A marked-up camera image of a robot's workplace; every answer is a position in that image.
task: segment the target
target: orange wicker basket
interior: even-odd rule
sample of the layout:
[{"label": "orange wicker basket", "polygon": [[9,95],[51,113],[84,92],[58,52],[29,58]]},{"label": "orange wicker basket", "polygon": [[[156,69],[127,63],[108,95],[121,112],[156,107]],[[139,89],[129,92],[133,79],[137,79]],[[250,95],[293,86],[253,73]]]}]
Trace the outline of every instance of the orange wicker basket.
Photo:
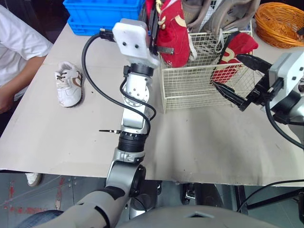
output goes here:
[{"label": "orange wicker basket", "polygon": [[261,4],[256,11],[256,33],[266,43],[278,48],[304,47],[304,11],[279,2]]}]

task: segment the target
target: blue plastic crate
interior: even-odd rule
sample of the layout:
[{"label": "blue plastic crate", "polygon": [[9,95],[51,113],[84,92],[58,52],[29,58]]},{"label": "blue plastic crate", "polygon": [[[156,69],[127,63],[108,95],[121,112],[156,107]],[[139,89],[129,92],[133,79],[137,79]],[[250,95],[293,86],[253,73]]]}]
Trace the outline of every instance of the blue plastic crate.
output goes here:
[{"label": "blue plastic crate", "polygon": [[78,23],[72,17],[67,20],[72,31],[76,35],[92,36],[99,33],[100,28],[112,30],[115,24],[98,24],[98,23]]},{"label": "blue plastic crate", "polygon": [[144,0],[65,0],[74,22],[115,24],[121,18],[138,19]]}]

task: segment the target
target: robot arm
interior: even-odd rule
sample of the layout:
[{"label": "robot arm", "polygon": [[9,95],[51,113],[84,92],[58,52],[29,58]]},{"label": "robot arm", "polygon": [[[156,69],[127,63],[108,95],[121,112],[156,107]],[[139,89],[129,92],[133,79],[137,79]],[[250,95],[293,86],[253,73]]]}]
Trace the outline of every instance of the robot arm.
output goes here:
[{"label": "robot arm", "polygon": [[[114,37],[107,33],[110,39],[116,40],[121,53],[127,56],[131,65],[125,66],[123,71],[125,79],[120,91],[124,104],[115,101],[124,107],[124,111],[121,129],[116,131],[120,134],[119,143],[114,151],[106,187],[86,195],[62,215],[38,228],[115,227],[130,197],[140,194],[140,187],[146,174],[146,169],[140,162],[145,155],[144,144],[150,132],[150,120],[156,115],[155,109],[147,103],[153,70],[158,67],[159,60],[153,51],[150,51],[151,40],[148,38],[145,23],[122,19],[114,26],[113,35]],[[92,84],[84,64],[83,69]],[[151,109],[154,111],[152,116],[149,114]]]},{"label": "robot arm", "polygon": [[252,55],[237,55],[245,66],[264,74],[246,99],[222,83],[213,82],[216,89],[229,101],[244,111],[251,103],[265,106],[272,126],[287,140],[304,149],[304,145],[286,135],[275,123],[304,126],[304,96],[297,89],[304,76],[304,52],[283,54],[273,65]]}]

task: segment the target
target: jeans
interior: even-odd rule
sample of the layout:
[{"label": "jeans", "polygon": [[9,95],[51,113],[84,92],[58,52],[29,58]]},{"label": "jeans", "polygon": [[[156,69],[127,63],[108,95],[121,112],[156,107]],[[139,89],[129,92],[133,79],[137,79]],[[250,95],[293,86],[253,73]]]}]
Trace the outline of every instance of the jeans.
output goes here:
[{"label": "jeans", "polygon": [[43,223],[46,223],[57,216],[61,215],[63,211],[60,210],[47,210],[28,217],[21,222],[16,228],[31,228]]}]

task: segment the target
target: red fabric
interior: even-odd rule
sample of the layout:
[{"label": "red fabric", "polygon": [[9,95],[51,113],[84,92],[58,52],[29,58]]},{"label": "red fabric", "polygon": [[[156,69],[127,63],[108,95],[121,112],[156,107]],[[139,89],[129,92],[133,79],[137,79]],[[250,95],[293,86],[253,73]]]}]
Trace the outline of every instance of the red fabric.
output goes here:
[{"label": "red fabric", "polygon": [[[230,60],[227,62],[225,61],[225,58],[224,60],[222,58],[219,64],[239,63],[236,59],[236,55],[249,53],[254,49],[257,49],[258,44],[247,33],[239,33],[230,41],[227,47],[223,57],[228,57]],[[228,66],[224,69],[216,69],[213,73],[212,80],[226,83],[238,71],[239,67],[240,65],[236,65]]]},{"label": "red fabric", "polygon": [[178,15],[184,19],[181,0],[177,0],[168,6],[170,2],[172,0],[166,0],[161,6],[159,21],[166,17],[164,23],[165,29],[162,29],[160,25],[156,44],[158,46],[173,48],[173,55],[161,53],[161,56],[172,67],[182,67],[187,63],[190,54],[188,33],[187,28],[180,26],[175,20],[175,17]]},{"label": "red fabric", "polygon": [[154,2],[155,2],[155,0],[146,0],[146,10],[147,10],[147,15],[148,15],[148,21],[150,20],[150,14],[151,14],[151,10],[152,10]]}]

